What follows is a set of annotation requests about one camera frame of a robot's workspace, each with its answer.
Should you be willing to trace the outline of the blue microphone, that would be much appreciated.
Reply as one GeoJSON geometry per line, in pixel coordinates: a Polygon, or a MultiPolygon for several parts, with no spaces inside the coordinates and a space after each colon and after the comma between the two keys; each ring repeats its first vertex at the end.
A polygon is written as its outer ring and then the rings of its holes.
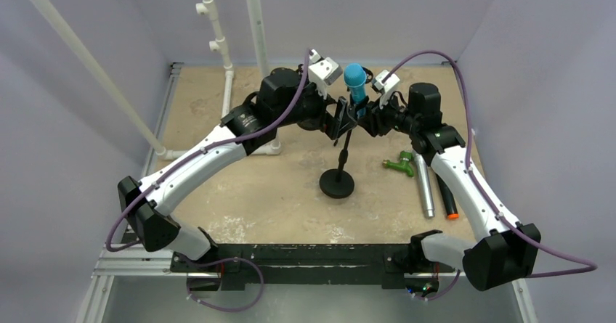
{"type": "Polygon", "coordinates": [[[349,90],[358,118],[365,115],[365,109],[360,109],[359,104],[366,98],[365,82],[367,78],[368,75],[360,64],[351,63],[344,68],[344,83],[349,90]]]}

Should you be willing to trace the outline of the black clip round-base stand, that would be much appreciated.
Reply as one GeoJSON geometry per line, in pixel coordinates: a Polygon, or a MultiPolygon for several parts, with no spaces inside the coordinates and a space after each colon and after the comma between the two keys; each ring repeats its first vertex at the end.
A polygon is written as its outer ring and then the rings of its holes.
{"type": "Polygon", "coordinates": [[[345,133],[344,146],[339,153],[338,166],[325,171],[320,176],[319,187],[321,191],[333,199],[347,198],[353,193],[355,188],[352,175],[344,170],[349,157],[352,130],[345,133]]]}

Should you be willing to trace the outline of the silver grey microphone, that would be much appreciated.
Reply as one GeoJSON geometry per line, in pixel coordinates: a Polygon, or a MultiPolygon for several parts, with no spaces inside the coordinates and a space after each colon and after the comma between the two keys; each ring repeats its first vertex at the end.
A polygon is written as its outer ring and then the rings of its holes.
{"type": "Polygon", "coordinates": [[[434,201],[431,193],[429,169],[426,161],[416,151],[413,151],[413,159],[417,169],[418,191],[420,193],[423,213],[426,218],[434,218],[434,201]]]}

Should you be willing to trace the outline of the black microphone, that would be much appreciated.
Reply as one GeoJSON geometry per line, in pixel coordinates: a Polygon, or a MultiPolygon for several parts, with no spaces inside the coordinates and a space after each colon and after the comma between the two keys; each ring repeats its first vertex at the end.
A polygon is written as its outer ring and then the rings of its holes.
{"type": "Polygon", "coordinates": [[[455,204],[455,198],[445,181],[436,175],[437,184],[442,198],[442,203],[445,209],[446,218],[449,220],[456,220],[459,218],[457,206],[455,204]]]}

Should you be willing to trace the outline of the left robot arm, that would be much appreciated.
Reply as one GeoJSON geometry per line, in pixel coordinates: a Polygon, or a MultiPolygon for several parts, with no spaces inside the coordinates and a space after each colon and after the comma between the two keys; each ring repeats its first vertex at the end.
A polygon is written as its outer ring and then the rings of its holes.
{"type": "Polygon", "coordinates": [[[349,124],[342,116],[349,103],[328,95],[344,76],[342,67],[316,62],[302,70],[276,68],[259,90],[231,109],[219,125],[193,148],[157,173],[141,179],[127,176],[118,183],[121,217],[128,221],[147,252],[173,250],[198,271],[216,264],[216,245],[201,228],[172,216],[197,187],[227,166],[271,142],[280,127],[296,124],[321,131],[334,140],[349,124]]]}

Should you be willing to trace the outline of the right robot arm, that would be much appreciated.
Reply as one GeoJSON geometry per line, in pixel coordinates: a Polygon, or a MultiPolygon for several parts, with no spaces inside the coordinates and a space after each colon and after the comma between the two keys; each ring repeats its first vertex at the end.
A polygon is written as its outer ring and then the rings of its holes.
{"type": "Polygon", "coordinates": [[[472,286],[485,291],[529,277],[535,265],[541,235],[534,224],[522,224],[505,207],[493,210],[488,203],[495,193],[481,175],[474,175],[470,148],[455,129],[443,122],[441,95],[432,83],[415,83],[402,104],[395,90],[376,87],[376,101],[367,103],[359,124],[371,136],[391,130],[407,134],[412,148],[443,180],[464,210],[475,242],[464,242],[439,230],[413,236],[408,250],[410,265],[427,269],[434,262],[465,272],[472,286]]]}

